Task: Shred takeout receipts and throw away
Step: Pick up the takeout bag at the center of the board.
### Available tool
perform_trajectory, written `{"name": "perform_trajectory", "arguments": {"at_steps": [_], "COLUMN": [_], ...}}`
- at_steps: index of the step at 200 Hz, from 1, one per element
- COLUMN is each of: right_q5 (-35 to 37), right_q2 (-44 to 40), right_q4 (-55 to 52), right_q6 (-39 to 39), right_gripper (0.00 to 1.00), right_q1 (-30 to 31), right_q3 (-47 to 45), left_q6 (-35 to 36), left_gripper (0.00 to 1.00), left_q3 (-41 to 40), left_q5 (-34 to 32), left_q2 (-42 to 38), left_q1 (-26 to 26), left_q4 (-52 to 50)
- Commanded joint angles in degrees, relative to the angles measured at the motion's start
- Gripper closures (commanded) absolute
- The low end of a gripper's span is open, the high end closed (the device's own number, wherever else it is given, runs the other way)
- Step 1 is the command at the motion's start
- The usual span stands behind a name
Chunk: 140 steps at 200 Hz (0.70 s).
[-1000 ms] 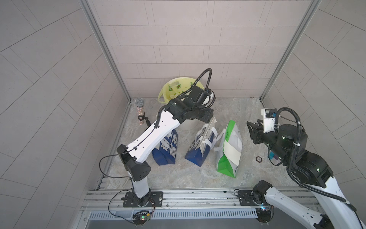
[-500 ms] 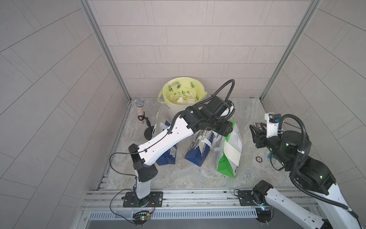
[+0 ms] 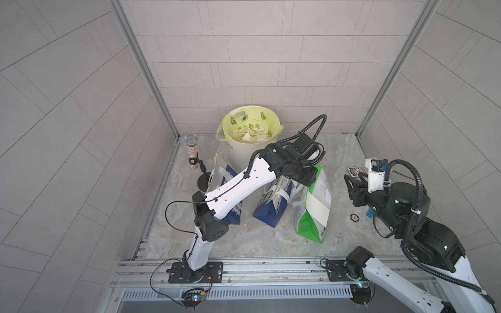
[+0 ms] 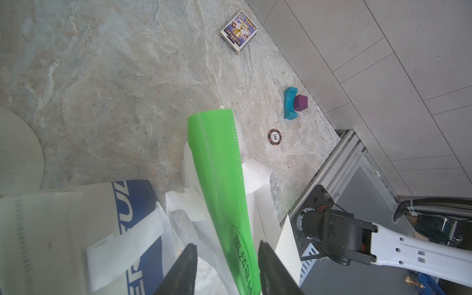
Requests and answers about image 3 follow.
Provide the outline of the green white tote bag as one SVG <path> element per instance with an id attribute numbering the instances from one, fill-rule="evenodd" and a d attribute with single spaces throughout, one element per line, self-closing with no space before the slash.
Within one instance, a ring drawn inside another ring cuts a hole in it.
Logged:
<path id="1" fill-rule="evenodd" d="M 332 192 L 326 171 L 319 164 L 316 181 L 310 186 L 299 185 L 296 212 L 296 233 L 299 236 L 323 243 L 330 216 Z"/>

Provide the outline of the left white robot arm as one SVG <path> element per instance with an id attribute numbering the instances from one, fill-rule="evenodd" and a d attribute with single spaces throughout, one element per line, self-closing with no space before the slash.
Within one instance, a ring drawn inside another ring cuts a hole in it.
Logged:
<path id="1" fill-rule="evenodd" d="M 316 165 L 326 152 L 316 141 L 317 138 L 309 137 L 306 132 L 315 123 L 323 127 L 326 121 L 326 115 L 319 115 L 299 133 L 256 150 L 250 157 L 248 167 L 223 186 L 206 194 L 193 194 L 194 240 L 183 259 L 168 270 L 170 282 L 197 283 L 205 277 L 214 242 L 229 231 L 224 217 L 261 186 L 281 176 L 306 187 L 315 183 Z"/>

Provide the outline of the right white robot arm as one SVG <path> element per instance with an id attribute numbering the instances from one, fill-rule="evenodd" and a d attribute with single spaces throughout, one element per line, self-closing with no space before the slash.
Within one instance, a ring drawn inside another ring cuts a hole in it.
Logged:
<path id="1" fill-rule="evenodd" d="M 466 250 L 447 226 L 428 218 L 431 199 L 418 170 L 401 159 L 367 159 L 367 173 L 344 177 L 354 207 L 373 210 L 373 220 L 400 240 L 404 256 L 437 279 L 445 299 L 435 297 L 385 266 L 373 253 L 356 247 L 344 262 L 352 280 L 368 280 L 413 312 L 495 312 L 495 302 L 481 287 Z"/>

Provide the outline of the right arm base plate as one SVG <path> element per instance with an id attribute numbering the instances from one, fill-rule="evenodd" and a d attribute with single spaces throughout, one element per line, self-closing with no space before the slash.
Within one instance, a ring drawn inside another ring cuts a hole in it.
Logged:
<path id="1" fill-rule="evenodd" d="M 327 271 L 330 282 L 365 280 L 363 271 L 354 263 L 345 260 L 326 260 L 322 267 Z"/>

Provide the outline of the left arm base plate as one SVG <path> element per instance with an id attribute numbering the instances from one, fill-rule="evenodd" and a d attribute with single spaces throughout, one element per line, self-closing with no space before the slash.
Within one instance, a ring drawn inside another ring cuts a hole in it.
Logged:
<path id="1" fill-rule="evenodd" d="M 223 262 L 208 262 L 204 267 L 193 271 L 186 263 L 174 262 L 167 271 L 170 276 L 169 284 L 205 284 L 221 283 Z"/>

